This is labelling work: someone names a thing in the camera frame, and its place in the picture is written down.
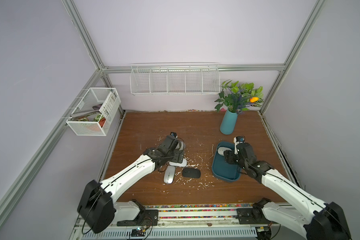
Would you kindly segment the silver computer mouse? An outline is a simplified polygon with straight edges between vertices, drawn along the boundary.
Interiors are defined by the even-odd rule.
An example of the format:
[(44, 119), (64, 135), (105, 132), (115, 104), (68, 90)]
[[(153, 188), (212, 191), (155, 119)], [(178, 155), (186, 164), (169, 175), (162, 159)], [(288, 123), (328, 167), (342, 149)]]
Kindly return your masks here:
[(175, 173), (176, 173), (176, 167), (168, 166), (164, 174), (164, 183), (172, 184), (175, 178)]

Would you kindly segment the black computer mouse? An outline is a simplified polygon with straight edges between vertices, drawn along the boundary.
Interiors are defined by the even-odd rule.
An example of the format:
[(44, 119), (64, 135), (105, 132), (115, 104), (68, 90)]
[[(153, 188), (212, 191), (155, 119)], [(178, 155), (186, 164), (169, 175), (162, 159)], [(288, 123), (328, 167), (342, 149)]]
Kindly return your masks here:
[(201, 171), (195, 168), (183, 168), (182, 176), (185, 178), (199, 179), (201, 177)]

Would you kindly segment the white rounded computer mouse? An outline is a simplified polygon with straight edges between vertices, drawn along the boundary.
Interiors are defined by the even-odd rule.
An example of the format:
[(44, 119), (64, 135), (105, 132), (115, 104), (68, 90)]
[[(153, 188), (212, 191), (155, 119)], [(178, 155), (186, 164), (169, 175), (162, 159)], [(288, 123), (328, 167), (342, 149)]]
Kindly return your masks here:
[(232, 150), (230, 148), (227, 148), (227, 147), (219, 147), (218, 148), (218, 154), (220, 156), (224, 156), (226, 151), (232, 151)]

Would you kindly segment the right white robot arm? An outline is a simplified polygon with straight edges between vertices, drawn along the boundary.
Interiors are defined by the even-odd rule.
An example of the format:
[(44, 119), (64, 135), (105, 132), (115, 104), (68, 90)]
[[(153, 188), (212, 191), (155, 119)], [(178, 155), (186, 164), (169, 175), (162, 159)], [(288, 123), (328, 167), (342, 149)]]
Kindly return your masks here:
[(295, 210), (291, 211), (269, 199), (257, 202), (254, 209), (265, 219), (279, 223), (306, 240), (350, 240), (352, 238), (344, 210), (338, 204), (326, 203), (285, 178), (266, 161), (257, 159), (252, 146), (235, 142), (234, 149), (218, 148), (219, 155), (230, 165), (238, 165), (247, 176), (271, 189)]

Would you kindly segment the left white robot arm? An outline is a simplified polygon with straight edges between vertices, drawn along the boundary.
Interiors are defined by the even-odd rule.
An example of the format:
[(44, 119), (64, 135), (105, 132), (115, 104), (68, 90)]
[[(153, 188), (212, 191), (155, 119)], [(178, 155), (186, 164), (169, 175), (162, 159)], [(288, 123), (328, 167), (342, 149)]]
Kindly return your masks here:
[(95, 180), (86, 184), (77, 212), (89, 231), (99, 234), (112, 222), (120, 226), (157, 225), (158, 213), (148, 211), (137, 200), (120, 202), (119, 198), (146, 175), (159, 170), (168, 162), (176, 163), (184, 157), (186, 144), (176, 133), (170, 133), (155, 148), (146, 149), (129, 166), (100, 182)]

